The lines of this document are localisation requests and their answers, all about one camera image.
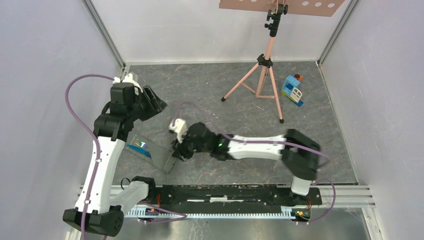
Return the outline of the grey cloth napkin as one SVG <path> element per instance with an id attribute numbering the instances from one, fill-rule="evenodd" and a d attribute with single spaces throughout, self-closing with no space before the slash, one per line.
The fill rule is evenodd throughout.
<path id="1" fill-rule="evenodd" d="M 147 148 L 145 148 L 150 154 L 151 157 L 144 156 L 135 150 L 130 149 L 127 147 L 127 145 L 132 145 L 132 143 L 136 140 L 143 141 L 147 144 Z M 169 147 L 161 146 L 159 143 L 156 143 L 152 139 L 143 136 L 139 133 L 131 133 L 128 137 L 126 148 L 135 156 L 141 158 L 142 160 L 146 161 L 147 163 L 151 164 L 154 168 L 156 168 L 159 171 L 162 171 L 165 174 L 169 174 L 171 170 L 173 169 L 176 158 L 172 156 L 172 151 Z"/>

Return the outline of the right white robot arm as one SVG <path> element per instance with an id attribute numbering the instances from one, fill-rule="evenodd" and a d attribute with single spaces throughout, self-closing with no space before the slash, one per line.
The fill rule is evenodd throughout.
<path id="1" fill-rule="evenodd" d="M 269 137 L 245 137 L 212 132 L 202 122 L 187 126 L 180 118 L 170 123 L 168 129 L 176 134 L 172 155 L 182 161 L 196 153 L 208 153 L 218 161 L 247 158 L 282 161 L 293 175 L 288 196 L 295 204 L 309 198 L 310 187 L 317 179 L 321 146 L 296 129 Z"/>

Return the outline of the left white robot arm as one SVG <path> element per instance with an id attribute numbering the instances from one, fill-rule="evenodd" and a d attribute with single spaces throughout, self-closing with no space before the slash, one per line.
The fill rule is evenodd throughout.
<path id="1" fill-rule="evenodd" d="M 134 177 L 118 195 L 111 196 L 118 159 L 137 120 L 146 121 L 161 113 L 167 104 L 149 85 L 114 83 L 110 101 L 94 121 L 93 155 L 86 180 L 74 208 L 66 209 L 62 220 L 77 230 L 115 237 L 124 216 L 138 202 L 153 203 L 157 198 L 151 177 Z"/>

